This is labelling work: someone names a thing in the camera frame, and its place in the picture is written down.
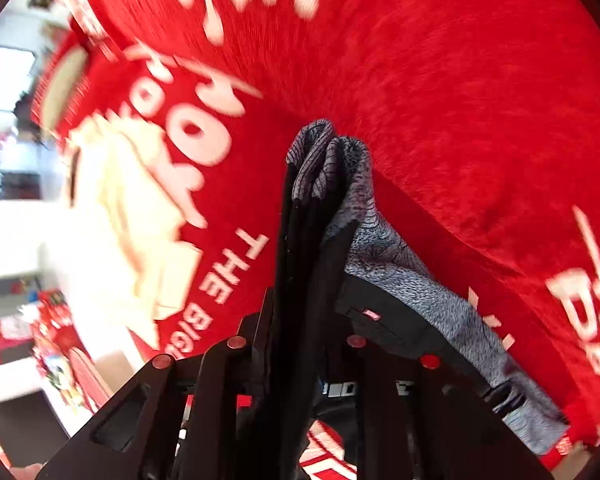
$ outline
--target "fabric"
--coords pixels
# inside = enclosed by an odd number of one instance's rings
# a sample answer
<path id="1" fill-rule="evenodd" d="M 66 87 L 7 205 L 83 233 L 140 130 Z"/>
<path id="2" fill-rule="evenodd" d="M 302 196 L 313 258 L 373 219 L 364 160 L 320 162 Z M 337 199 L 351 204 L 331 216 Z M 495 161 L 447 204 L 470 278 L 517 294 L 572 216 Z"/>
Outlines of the fabric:
<path id="1" fill-rule="evenodd" d="M 74 279 L 95 283 L 101 312 L 159 348 L 154 319 L 183 309 L 200 251 L 179 241 L 184 215 L 145 164 L 162 131 L 144 121 L 86 118 L 70 132 L 77 161 L 66 181 L 66 242 L 79 239 Z M 100 263 L 90 272 L 85 262 Z"/>
<path id="2" fill-rule="evenodd" d="M 600 251 L 600 32 L 578 0 L 88 2 L 119 49 L 193 57 L 364 140 L 388 221 L 595 441 L 600 259 L 572 206 Z M 573 268 L 591 286 L 554 297 Z M 563 306 L 581 298 L 584 339 Z"/>
<path id="3" fill-rule="evenodd" d="M 338 210 L 339 190 L 314 200 L 298 198 L 298 188 L 317 176 L 323 157 L 317 150 L 312 158 L 313 145 L 321 140 L 302 136 L 291 150 L 298 158 L 287 158 L 267 345 L 269 388 L 237 437 L 237 467 L 258 478 L 293 478 L 298 468 L 328 326 L 356 230 L 353 221 L 320 247 L 322 233 Z M 303 164 L 305 156 L 314 164 Z"/>
<path id="4" fill-rule="evenodd" d="M 136 106 L 145 114 L 150 113 L 152 122 L 166 130 L 162 134 L 162 144 L 167 149 L 173 169 L 183 173 L 177 173 L 179 178 L 174 180 L 173 171 L 170 177 L 168 174 L 158 175 L 153 168 L 150 176 L 163 189 L 171 188 L 169 196 L 180 197 L 177 203 L 181 212 L 193 204 L 205 218 L 207 227 L 201 229 L 185 225 L 180 230 L 180 239 L 193 243 L 203 254 L 197 273 L 189 277 L 191 287 L 181 312 L 165 320 L 157 320 L 159 351 L 170 352 L 177 358 L 197 354 L 218 340 L 234 334 L 242 316 L 260 307 L 264 290 L 272 282 L 272 246 L 279 225 L 284 175 L 284 164 L 280 161 L 283 160 L 302 123 L 298 118 L 273 106 L 268 100 L 258 97 L 253 88 L 202 64 L 161 57 L 158 60 L 160 63 L 156 62 L 154 66 L 151 53 L 143 48 L 130 49 L 126 54 L 110 59 L 110 49 L 107 45 L 106 42 L 101 43 L 91 51 L 88 69 L 69 102 L 67 113 L 58 127 L 58 134 L 66 137 L 72 128 L 79 126 L 85 117 L 96 111 L 105 113 L 107 109 L 111 109 L 118 111 L 123 117 L 134 116 L 138 110 Z M 160 66 L 167 69 L 173 77 L 173 82 L 164 83 L 152 73 L 153 70 L 161 75 L 157 71 Z M 155 82 L 164 95 L 157 91 L 151 82 Z M 218 92 L 218 87 L 221 89 L 222 86 L 216 86 L 216 83 L 228 84 L 231 92 Z M 206 89 L 216 93 L 209 95 L 207 91 L 205 94 Z M 141 91 L 147 92 L 144 100 L 137 98 L 138 92 Z M 211 105 L 205 104 L 202 98 Z M 244 111 L 236 107 L 235 102 L 239 103 Z M 187 105 L 189 110 L 202 110 L 205 113 L 203 117 L 217 118 L 221 124 L 226 125 L 232 143 L 225 159 L 211 166 L 204 166 L 194 162 L 181 151 L 181 148 L 187 148 L 187 145 L 183 144 L 182 134 L 178 133 L 173 123 L 171 126 L 168 124 L 168 119 L 184 105 Z M 232 112 L 235 115 L 227 115 L 228 110 L 236 110 Z M 193 133 L 196 131 L 194 128 L 187 126 L 187 131 Z M 264 134 L 254 136 L 253 132 Z M 189 145 L 186 151 L 189 155 L 194 153 L 191 148 Z M 155 155 L 159 151 L 155 146 L 148 149 L 146 160 L 149 161 L 149 165 L 154 162 L 151 153 Z M 260 162 L 263 160 L 270 163 L 263 164 Z M 195 190 L 190 192 L 186 184 L 191 182 L 192 176 L 197 175 L 196 171 L 202 174 L 203 186 L 199 189 L 191 186 Z M 406 211 L 394 219 L 393 224 L 398 227 L 399 232 L 410 230 L 411 221 L 421 227 L 430 228 L 430 224 L 422 220 L 426 214 L 408 197 L 380 174 L 376 173 L 374 177 L 376 191 L 384 197 L 384 212 L 388 216 L 395 216 L 395 211 Z M 240 223 L 236 225 L 234 219 L 239 219 Z M 255 245 L 253 250 L 249 243 Z M 433 266 L 439 270 L 441 263 L 446 261 L 446 248 L 453 246 L 453 237 L 444 229 L 433 234 L 430 231 L 418 232 L 412 244 L 417 244 L 425 253 L 432 251 L 430 244 L 435 254 L 444 254 L 444 258 L 434 258 L 427 262 L 430 269 Z M 94 254 L 97 252 L 95 247 L 102 247 L 105 251 L 103 254 L 106 254 L 106 246 L 107 242 L 101 240 L 97 244 L 87 244 L 85 248 L 76 248 L 74 253 L 79 254 L 83 251 L 84 254 Z M 232 276 L 240 280 L 237 286 L 228 282 L 218 271 L 222 267 L 230 267 L 229 256 L 223 254 L 225 250 L 231 251 L 227 252 L 229 255 L 238 256 L 242 266 L 250 266 L 245 272 L 237 265 L 234 267 Z M 248 256 L 245 257 L 246 253 L 241 256 L 241 250 L 248 251 L 256 258 L 251 260 Z M 480 283 L 488 283 L 490 276 L 484 270 L 478 269 L 481 273 L 478 272 L 472 265 L 471 260 L 464 261 L 460 270 L 469 269 L 470 275 L 477 276 Z M 434 275 L 438 277 L 439 272 L 435 272 Z M 448 279 L 445 284 L 453 285 L 456 275 L 457 273 L 451 274 L 453 280 Z M 88 294 L 94 296 L 96 303 L 98 294 L 91 290 L 92 288 L 90 287 Z M 484 301 L 481 288 L 479 291 L 482 298 L 478 306 L 480 314 L 492 314 L 493 310 L 485 312 L 485 308 L 491 307 Z M 566 413 L 572 422 L 572 438 L 576 441 L 586 438 L 591 431 L 595 432 L 595 428 L 581 400 L 573 397 L 573 390 L 570 389 L 573 382 L 567 374 L 564 362 L 555 353 L 551 340 L 534 321 L 532 314 L 528 310 L 514 310 L 515 303 L 508 298 L 506 300 L 501 298 L 496 302 L 496 307 L 502 306 L 508 317 L 505 318 L 502 311 L 497 310 L 498 317 L 507 320 L 513 317 L 516 322 L 514 327 L 524 327 L 524 332 L 515 332 L 507 322 L 504 323 L 504 327 L 494 330 L 501 338 L 509 332 L 514 332 L 518 339 L 518 343 L 510 349 L 514 357 L 521 361 L 519 356 L 522 356 L 525 371 L 539 381 Z M 142 338 L 137 338 L 136 341 L 146 359 L 157 352 Z M 544 356 L 541 367 L 535 358 L 538 352 Z"/>
<path id="5" fill-rule="evenodd" d="M 420 281 L 421 285 L 427 283 L 426 280 L 415 281 Z M 440 295 L 434 294 L 433 304 L 448 306 L 449 303 L 445 300 L 455 298 L 447 296 L 447 293 L 448 291 Z M 400 299 L 364 278 L 352 274 L 345 277 L 336 310 L 351 319 L 356 334 L 375 341 L 388 352 L 409 359 L 435 354 L 454 370 L 470 378 L 478 394 L 483 395 L 489 391 L 490 385 L 484 376 L 435 326 L 417 310 L 409 308 Z M 446 309 L 440 312 L 440 316 L 443 317 L 445 313 Z"/>
<path id="6" fill-rule="evenodd" d="M 323 243 L 352 223 L 357 225 L 344 267 L 346 273 L 389 293 L 404 309 L 419 314 L 490 386 L 498 389 L 509 383 L 508 396 L 496 404 L 496 412 L 522 393 L 525 398 L 522 405 L 507 410 L 503 420 L 534 453 L 548 452 L 567 429 L 564 416 L 507 354 L 498 337 L 468 301 L 433 280 L 422 261 L 380 215 L 366 146 L 350 137 L 335 137 L 331 124 L 317 121 L 301 130 L 289 150 L 287 162 L 300 168 L 292 188 L 294 201 L 327 200 L 334 190 L 345 188 L 341 192 L 344 199 L 324 232 Z M 345 301 L 341 298 L 340 303 L 345 308 L 348 306 L 346 298 Z M 394 333 L 405 330 L 400 322 L 388 328 Z M 411 333 L 401 341 L 405 348 L 412 340 L 421 345 L 422 353 L 412 357 L 435 353 L 439 348 L 436 338 L 427 341 L 427 332 L 432 331 Z M 465 366 L 458 369 L 459 372 L 465 370 Z"/>
<path id="7" fill-rule="evenodd" d="M 308 433 L 309 446 L 300 459 L 302 469 L 318 478 L 333 480 L 356 479 L 356 467 L 347 463 L 342 442 L 337 433 L 316 420 Z"/>

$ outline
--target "window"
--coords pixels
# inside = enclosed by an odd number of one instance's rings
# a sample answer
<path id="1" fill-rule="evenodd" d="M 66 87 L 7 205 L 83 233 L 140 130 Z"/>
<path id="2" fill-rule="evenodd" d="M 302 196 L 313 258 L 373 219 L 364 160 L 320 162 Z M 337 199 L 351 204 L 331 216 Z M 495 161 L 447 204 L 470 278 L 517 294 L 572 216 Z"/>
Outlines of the window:
<path id="1" fill-rule="evenodd" d="M 35 62 L 29 50 L 0 46 L 0 110 L 11 112 L 20 94 L 29 90 Z"/>

